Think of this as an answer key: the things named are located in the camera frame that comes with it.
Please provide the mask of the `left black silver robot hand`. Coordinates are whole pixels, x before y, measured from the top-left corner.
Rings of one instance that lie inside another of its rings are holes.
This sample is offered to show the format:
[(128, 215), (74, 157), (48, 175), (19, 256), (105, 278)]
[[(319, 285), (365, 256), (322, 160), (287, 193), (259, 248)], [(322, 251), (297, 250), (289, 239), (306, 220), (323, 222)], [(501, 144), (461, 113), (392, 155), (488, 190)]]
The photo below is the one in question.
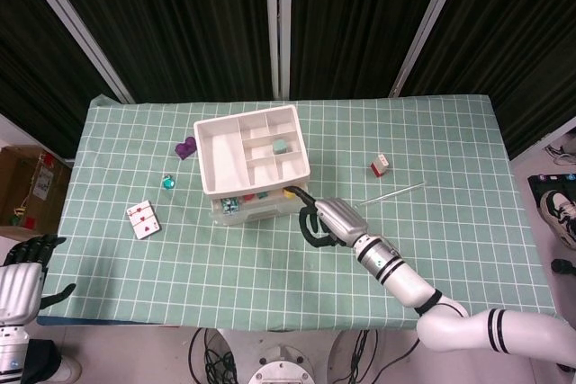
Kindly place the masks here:
[(33, 237), (13, 246), (1, 265), (1, 326), (25, 326), (40, 310), (67, 299), (74, 289), (42, 296), (54, 249), (66, 241), (56, 234)]

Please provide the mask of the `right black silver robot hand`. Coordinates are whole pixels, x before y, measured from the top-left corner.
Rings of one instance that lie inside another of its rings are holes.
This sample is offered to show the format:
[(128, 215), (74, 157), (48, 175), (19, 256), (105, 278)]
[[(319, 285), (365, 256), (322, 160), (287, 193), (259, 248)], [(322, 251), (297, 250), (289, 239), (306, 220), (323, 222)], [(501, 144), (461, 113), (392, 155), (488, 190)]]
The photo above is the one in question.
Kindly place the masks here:
[(299, 226), (305, 240), (314, 248), (352, 247), (368, 233), (367, 222), (347, 202), (339, 198), (314, 199), (298, 186), (284, 188), (301, 199)]

